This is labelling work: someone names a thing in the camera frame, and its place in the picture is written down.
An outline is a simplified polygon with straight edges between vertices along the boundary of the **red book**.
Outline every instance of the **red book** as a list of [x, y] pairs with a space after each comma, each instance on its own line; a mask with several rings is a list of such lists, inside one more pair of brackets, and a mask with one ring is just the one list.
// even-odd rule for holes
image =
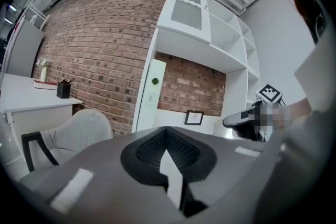
[[57, 90], [57, 84], [51, 82], [42, 82], [38, 80], [33, 81], [34, 88], [37, 89], [47, 89], [47, 90]]

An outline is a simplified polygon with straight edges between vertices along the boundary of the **white flower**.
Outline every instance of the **white flower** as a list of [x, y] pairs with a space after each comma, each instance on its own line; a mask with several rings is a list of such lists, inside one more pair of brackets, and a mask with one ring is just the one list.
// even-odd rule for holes
[[37, 60], [37, 62], [36, 62], [36, 64], [38, 65], [38, 66], [40, 66], [40, 67], [48, 67], [48, 66], [50, 66], [50, 60], [48, 60], [48, 59], [46, 59], [46, 58], [44, 58], [44, 59], [38, 59]]

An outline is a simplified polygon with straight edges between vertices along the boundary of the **small vase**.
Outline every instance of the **small vase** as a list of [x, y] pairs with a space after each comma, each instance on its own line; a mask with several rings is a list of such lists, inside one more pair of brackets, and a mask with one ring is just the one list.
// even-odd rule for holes
[[40, 81], [45, 82], [47, 77], [47, 67], [43, 67], [41, 71]]

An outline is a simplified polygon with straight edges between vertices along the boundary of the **white wall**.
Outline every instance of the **white wall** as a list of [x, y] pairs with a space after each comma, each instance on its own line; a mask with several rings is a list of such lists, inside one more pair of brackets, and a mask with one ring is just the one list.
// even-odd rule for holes
[[201, 125], [184, 125], [186, 114], [187, 113], [157, 109], [153, 127], [175, 126], [199, 133], [213, 134], [215, 122], [221, 119], [221, 117], [205, 115], [203, 116]]
[[283, 92], [286, 105], [305, 98], [294, 72], [315, 45], [296, 8], [289, 0], [257, 0], [240, 18], [255, 40], [261, 86], [270, 83]]

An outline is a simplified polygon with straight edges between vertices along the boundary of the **ceiling light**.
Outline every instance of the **ceiling light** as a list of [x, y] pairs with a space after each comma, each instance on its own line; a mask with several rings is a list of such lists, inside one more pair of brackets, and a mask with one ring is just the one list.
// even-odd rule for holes
[[13, 24], [10, 20], [7, 20], [6, 18], [5, 18], [5, 21], [8, 22], [11, 25]]
[[9, 8], [12, 9], [14, 12], [16, 12], [16, 8], [13, 7], [12, 5], [9, 5]]

